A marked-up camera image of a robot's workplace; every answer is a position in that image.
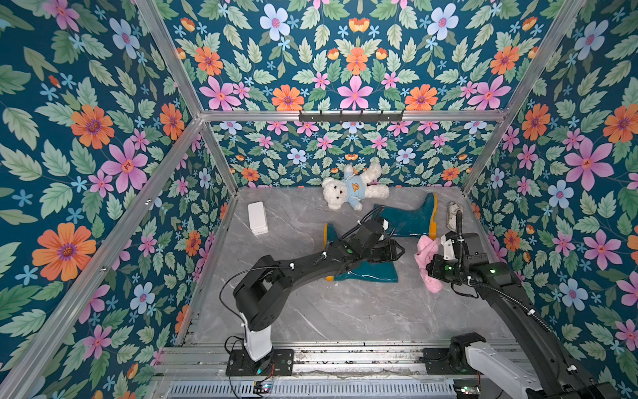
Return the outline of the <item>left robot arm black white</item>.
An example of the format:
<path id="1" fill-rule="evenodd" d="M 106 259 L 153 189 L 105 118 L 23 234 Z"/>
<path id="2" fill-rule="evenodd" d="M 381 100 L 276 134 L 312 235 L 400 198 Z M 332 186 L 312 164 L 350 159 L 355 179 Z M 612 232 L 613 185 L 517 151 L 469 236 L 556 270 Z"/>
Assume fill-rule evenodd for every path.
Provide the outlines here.
<path id="1" fill-rule="evenodd" d="M 394 263 L 405 249 L 386 231 L 386 220 L 368 219 L 343 235 L 332 224 L 323 231 L 323 249 L 297 259 L 265 255 L 249 269 L 233 296 L 244 328 L 244 351 L 253 362 L 271 357 L 271 326 L 289 296 L 324 278 L 398 281 Z"/>

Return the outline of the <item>white teddy bear blue shirt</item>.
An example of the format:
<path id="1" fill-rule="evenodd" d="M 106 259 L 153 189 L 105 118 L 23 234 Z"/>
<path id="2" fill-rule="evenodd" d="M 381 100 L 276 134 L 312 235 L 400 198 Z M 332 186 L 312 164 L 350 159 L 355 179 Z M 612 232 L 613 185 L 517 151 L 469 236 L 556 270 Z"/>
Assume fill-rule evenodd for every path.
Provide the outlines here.
<path id="1" fill-rule="evenodd" d="M 349 204 L 354 210 L 362 210 L 362 201 L 366 199 L 385 200 L 390 196 L 386 185 L 374 185 L 381 176 L 382 167 L 378 161 L 370 163 L 365 171 L 356 174 L 353 166 L 347 166 L 341 180 L 327 177 L 322 181 L 322 194 L 327 206 L 339 210 Z"/>

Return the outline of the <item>grey white crumpled rag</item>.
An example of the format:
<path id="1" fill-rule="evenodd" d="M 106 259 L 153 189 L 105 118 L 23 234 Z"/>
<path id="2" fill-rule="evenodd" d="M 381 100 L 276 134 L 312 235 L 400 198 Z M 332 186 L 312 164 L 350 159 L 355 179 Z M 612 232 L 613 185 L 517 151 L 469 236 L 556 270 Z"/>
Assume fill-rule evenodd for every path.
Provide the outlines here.
<path id="1" fill-rule="evenodd" d="M 463 209 L 456 202 L 450 202 L 446 214 L 446 226 L 450 231 L 458 233 L 463 225 Z"/>

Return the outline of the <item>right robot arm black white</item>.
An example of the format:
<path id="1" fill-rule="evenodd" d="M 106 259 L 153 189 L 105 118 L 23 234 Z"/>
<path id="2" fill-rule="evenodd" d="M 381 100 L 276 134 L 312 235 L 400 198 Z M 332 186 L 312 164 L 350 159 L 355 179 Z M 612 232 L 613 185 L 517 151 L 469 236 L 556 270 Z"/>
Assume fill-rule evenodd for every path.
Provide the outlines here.
<path id="1" fill-rule="evenodd" d="M 429 275 L 452 287 L 472 288 L 501 317 L 533 370 L 526 372 L 495 351 L 477 333 L 453 337 L 450 366 L 479 372 L 511 398 L 618 398 L 609 382 L 598 382 L 559 342 L 533 308 L 520 280 L 503 262 L 489 261 L 476 234 L 449 232 Z"/>

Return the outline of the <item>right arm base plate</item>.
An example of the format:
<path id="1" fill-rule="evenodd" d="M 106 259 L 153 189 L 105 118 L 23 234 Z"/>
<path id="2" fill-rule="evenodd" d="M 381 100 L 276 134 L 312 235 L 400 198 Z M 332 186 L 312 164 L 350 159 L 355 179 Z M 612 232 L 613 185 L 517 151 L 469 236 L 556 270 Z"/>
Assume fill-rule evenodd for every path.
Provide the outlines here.
<path id="1" fill-rule="evenodd" d="M 425 365 L 430 375 L 475 375 L 481 372 L 472 368 L 465 350 L 460 347 L 424 348 L 419 362 Z"/>

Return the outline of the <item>white rectangular box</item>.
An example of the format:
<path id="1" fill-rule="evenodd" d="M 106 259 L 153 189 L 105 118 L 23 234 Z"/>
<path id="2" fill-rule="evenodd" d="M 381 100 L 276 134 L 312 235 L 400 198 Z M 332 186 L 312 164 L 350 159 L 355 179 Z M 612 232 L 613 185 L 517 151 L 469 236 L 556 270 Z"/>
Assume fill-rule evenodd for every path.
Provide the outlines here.
<path id="1" fill-rule="evenodd" d="M 267 234 L 267 213 L 262 201 L 254 202 L 248 205 L 249 229 L 255 236 Z"/>

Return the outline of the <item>pink cloth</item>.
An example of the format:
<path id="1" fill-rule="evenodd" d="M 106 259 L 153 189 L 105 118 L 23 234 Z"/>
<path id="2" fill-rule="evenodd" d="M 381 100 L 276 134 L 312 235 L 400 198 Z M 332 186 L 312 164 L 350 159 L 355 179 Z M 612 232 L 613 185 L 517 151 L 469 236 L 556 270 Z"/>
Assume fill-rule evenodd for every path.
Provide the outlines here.
<path id="1" fill-rule="evenodd" d="M 439 239 L 431 239 L 428 235 L 422 235 L 417 243 L 417 251 L 415 253 L 415 262 L 419 267 L 420 276 L 426 289 L 432 294 L 438 294 L 443 289 L 442 282 L 431 277 L 430 272 L 427 270 L 427 266 L 434 260 L 439 250 Z"/>

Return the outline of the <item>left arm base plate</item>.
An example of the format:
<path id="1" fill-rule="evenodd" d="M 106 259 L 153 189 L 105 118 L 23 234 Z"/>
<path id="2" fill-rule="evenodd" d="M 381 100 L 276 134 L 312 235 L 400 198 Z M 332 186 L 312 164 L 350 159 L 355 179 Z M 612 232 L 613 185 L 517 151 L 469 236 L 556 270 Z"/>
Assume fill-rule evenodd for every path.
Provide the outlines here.
<path id="1" fill-rule="evenodd" d="M 295 352 L 274 349 L 265 358 L 254 361 L 245 349 L 233 349 L 225 374 L 227 377 L 288 377 L 292 375 Z"/>

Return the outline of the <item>green rubber boot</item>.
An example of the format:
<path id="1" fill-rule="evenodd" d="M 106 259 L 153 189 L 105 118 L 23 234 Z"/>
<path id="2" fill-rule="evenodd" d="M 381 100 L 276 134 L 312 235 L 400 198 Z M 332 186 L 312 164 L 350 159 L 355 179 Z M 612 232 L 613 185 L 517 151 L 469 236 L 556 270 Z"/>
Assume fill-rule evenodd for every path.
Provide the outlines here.
<path id="1" fill-rule="evenodd" d="M 323 244 L 325 247 L 337 240 L 337 230 L 333 224 L 325 224 L 323 230 Z M 395 265 L 392 262 L 382 264 L 369 264 L 362 262 L 361 265 L 354 270 L 350 270 L 345 274 L 337 276 L 327 276 L 326 281 L 338 282 L 347 279 L 355 279 L 372 283 L 395 284 L 398 282 L 398 274 Z"/>
<path id="2" fill-rule="evenodd" d="M 380 217 L 390 224 L 390 231 L 395 237 L 421 237 L 430 239 L 437 237 L 435 216 L 438 210 L 438 198 L 434 193 L 425 196 L 419 209 L 399 209 L 385 207 Z"/>

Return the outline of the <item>black hook rail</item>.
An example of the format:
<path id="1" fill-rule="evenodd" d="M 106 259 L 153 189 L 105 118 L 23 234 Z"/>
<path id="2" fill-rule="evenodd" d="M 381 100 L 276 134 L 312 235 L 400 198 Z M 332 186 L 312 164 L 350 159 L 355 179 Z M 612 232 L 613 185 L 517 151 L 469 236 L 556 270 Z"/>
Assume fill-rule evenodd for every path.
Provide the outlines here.
<path id="1" fill-rule="evenodd" d="M 298 119 L 302 122 L 363 122 L 376 124 L 379 122 L 396 122 L 404 118 L 403 111 L 300 111 Z"/>

